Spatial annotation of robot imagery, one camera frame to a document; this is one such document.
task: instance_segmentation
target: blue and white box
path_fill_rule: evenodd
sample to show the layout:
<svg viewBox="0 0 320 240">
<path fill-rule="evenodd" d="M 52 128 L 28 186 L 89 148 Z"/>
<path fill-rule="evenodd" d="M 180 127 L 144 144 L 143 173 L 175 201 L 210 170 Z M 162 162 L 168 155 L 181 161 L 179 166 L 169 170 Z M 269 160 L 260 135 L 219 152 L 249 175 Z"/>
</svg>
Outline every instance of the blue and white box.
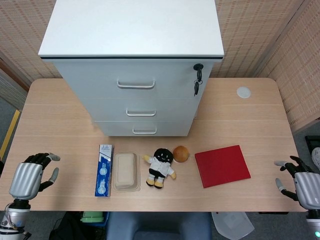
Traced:
<svg viewBox="0 0 320 240">
<path fill-rule="evenodd" d="M 99 148 L 98 171 L 96 173 L 95 196 L 109 197 L 111 191 L 111 170 L 113 146 L 101 144 Z"/>
</svg>

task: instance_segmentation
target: key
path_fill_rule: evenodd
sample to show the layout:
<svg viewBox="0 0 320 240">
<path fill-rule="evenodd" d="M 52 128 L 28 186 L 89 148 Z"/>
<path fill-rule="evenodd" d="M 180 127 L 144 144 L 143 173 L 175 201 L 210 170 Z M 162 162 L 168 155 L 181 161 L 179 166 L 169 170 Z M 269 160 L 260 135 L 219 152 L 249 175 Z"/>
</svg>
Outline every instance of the key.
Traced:
<svg viewBox="0 0 320 240">
<path fill-rule="evenodd" d="M 193 96 L 197 95 L 198 92 L 199 92 L 199 82 L 195 81 L 195 83 L 194 83 L 194 95 Z"/>
</svg>

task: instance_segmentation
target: plush doll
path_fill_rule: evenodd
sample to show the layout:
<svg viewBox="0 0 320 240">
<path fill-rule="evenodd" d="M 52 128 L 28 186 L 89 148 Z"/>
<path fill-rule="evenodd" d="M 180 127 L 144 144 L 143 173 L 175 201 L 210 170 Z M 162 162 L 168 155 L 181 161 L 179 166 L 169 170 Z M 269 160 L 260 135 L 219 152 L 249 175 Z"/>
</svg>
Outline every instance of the plush doll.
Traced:
<svg viewBox="0 0 320 240">
<path fill-rule="evenodd" d="M 146 180 L 148 186 L 161 189 L 164 186 L 164 178 L 166 178 L 167 175 L 170 175 L 172 179 L 177 178 L 176 172 L 170 167 L 174 156 L 168 149 L 159 148 L 155 151 L 153 157 L 144 155 L 143 159 L 151 164 L 149 176 Z"/>
</svg>

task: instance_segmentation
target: drawer handle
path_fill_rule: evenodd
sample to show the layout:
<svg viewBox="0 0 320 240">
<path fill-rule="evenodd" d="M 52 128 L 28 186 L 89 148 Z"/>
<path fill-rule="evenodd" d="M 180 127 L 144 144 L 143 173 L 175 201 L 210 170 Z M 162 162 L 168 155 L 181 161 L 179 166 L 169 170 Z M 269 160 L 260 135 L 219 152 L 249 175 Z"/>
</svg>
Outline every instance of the drawer handle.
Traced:
<svg viewBox="0 0 320 240">
<path fill-rule="evenodd" d="M 125 111 L 126 115 L 129 117 L 154 117 L 157 113 L 156 110 L 152 113 L 129 113 L 128 109 Z"/>
<path fill-rule="evenodd" d="M 152 85 L 122 85 L 119 80 L 116 81 L 116 85 L 120 89 L 153 89 L 156 85 L 156 81 L 153 80 Z"/>
<path fill-rule="evenodd" d="M 154 131 L 139 131 L 136 132 L 134 128 L 132 128 L 132 133 L 136 134 L 136 135 L 153 135 L 157 133 L 157 129 L 155 129 Z"/>
</svg>

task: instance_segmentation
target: white filing cabinet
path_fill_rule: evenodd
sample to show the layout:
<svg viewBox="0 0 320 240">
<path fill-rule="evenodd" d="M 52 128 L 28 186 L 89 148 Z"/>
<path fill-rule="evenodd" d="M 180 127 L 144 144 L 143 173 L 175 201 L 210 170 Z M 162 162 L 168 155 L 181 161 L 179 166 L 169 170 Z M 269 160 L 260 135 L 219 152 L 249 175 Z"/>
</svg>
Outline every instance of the white filing cabinet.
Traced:
<svg viewBox="0 0 320 240">
<path fill-rule="evenodd" d="M 57 0 L 39 55 L 106 135 L 187 136 L 224 51 L 213 0 Z"/>
</svg>

